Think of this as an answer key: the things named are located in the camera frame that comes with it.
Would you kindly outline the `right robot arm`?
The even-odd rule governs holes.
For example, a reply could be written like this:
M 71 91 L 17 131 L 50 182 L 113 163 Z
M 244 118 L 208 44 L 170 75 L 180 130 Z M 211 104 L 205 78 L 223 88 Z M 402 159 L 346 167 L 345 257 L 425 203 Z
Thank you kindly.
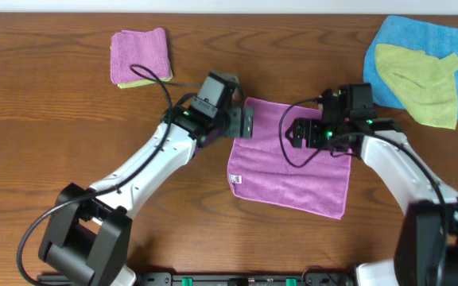
M 393 258 L 355 267 L 357 285 L 458 285 L 458 191 L 414 152 L 390 118 L 345 122 L 297 118 L 294 148 L 352 152 L 374 170 L 405 217 Z

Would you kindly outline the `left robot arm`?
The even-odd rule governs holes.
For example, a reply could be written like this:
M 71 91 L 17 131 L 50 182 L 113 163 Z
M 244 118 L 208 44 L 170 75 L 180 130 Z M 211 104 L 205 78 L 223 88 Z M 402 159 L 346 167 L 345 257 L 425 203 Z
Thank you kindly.
M 168 109 L 153 136 L 123 165 L 84 189 L 65 187 L 49 218 L 38 257 L 72 285 L 134 285 L 127 264 L 133 219 L 178 168 L 218 137 L 250 137 L 251 107 Z

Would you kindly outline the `purple microfiber cloth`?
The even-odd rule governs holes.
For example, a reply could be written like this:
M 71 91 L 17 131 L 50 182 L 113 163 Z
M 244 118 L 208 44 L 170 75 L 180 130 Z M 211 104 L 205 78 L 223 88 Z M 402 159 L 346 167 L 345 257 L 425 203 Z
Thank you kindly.
M 287 105 L 247 98 L 254 108 L 253 135 L 234 140 L 227 163 L 232 193 L 240 199 L 270 203 L 340 219 L 347 202 L 351 157 L 323 151 L 302 168 L 284 158 L 278 139 L 278 125 Z M 232 184 L 229 175 L 241 175 Z

